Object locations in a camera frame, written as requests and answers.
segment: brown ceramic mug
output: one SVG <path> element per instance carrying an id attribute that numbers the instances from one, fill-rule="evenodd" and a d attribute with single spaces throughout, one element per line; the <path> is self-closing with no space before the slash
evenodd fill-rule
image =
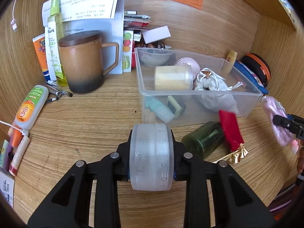
<path id="1" fill-rule="evenodd" d="M 88 93 L 104 82 L 104 77 L 118 65 L 119 44 L 102 43 L 101 31 L 68 35 L 59 40 L 59 51 L 69 88 L 75 93 Z M 102 48 L 116 47 L 115 62 L 103 70 Z"/>

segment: mug handle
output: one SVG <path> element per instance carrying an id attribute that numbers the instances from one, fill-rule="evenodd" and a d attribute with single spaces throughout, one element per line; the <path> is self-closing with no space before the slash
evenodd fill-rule
<path id="1" fill-rule="evenodd" d="M 115 42 L 101 44 L 101 48 L 108 46 L 116 47 L 115 62 L 110 67 L 108 67 L 106 70 L 103 71 L 103 77 L 105 77 L 113 68 L 115 68 L 118 65 L 119 44 Z"/>

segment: green bottle cap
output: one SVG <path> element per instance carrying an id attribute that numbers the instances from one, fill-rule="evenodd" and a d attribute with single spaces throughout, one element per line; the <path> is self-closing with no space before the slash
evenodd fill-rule
<path id="1" fill-rule="evenodd" d="M 60 13 L 60 0 L 52 0 L 50 16 Z"/>

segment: clear plastic bin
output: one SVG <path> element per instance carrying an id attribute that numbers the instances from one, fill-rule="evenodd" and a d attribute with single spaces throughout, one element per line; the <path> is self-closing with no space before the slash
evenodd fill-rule
<path id="1" fill-rule="evenodd" d="M 224 77 L 227 86 L 234 86 L 238 81 L 243 85 L 232 91 L 210 90 L 154 90 L 154 70 L 156 66 L 174 65 L 182 57 L 193 58 L 202 68 L 210 68 L 215 73 Z M 229 74 L 222 69 L 229 64 L 225 59 L 202 55 L 189 51 L 165 50 L 156 48 L 135 48 L 136 70 L 140 101 L 142 103 L 142 123 L 154 123 L 151 117 L 145 117 L 145 101 L 151 98 L 158 99 L 165 106 L 168 105 L 168 96 L 172 96 L 181 106 L 184 113 L 169 122 L 171 127 L 199 124 L 209 121 L 218 121 L 217 111 L 206 108 L 200 101 L 212 98 L 215 106 L 226 107 L 235 100 L 238 117 L 246 117 L 254 109 L 262 93 L 236 68 L 232 68 Z M 156 118 L 158 123 L 164 121 Z"/>

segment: white pouch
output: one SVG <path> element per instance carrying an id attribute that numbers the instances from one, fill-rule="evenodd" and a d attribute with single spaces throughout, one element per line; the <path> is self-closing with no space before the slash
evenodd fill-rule
<path id="1" fill-rule="evenodd" d="M 209 68 L 204 68 L 197 75 L 194 90 L 210 90 L 210 91 L 231 91 L 239 86 L 242 82 L 238 82 L 233 87 L 228 87 L 224 82 L 225 79 Z M 214 112 L 224 110 L 238 114 L 237 102 L 232 94 L 203 94 L 197 100 L 207 109 Z"/>

